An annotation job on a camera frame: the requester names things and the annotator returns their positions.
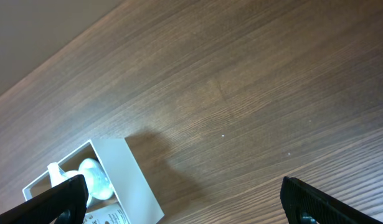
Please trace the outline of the white-capped blue spray bottle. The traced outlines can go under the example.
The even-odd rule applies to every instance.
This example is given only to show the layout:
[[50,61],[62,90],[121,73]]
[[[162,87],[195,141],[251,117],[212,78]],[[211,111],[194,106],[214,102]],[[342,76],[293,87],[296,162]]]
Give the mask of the white-capped blue spray bottle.
[[99,201],[110,199],[114,194],[111,182],[103,170],[102,165],[94,159],[84,159],[77,170],[70,170],[67,172],[62,170],[57,162],[50,163],[47,168],[52,187],[55,187],[76,175],[83,175],[88,190],[87,208]]

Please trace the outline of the white squeeze tube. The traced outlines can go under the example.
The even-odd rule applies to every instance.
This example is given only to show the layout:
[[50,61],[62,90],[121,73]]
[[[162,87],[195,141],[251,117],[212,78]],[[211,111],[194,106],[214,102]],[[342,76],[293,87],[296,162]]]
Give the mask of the white squeeze tube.
[[119,203],[86,213],[83,224],[129,224]]

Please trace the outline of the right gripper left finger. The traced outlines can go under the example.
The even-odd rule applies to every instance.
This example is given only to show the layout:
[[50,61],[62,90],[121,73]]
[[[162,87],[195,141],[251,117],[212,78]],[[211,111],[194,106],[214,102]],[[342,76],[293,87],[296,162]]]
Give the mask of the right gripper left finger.
[[82,224],[87,200],[86,181],[79,174],[0,214],[0,224]]

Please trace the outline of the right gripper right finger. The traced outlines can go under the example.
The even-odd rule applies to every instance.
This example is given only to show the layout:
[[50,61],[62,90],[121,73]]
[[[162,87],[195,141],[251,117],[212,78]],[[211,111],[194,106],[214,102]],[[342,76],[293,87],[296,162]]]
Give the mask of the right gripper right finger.
[[382,223],[295,177],[283,178],[280,200],[289,223]]

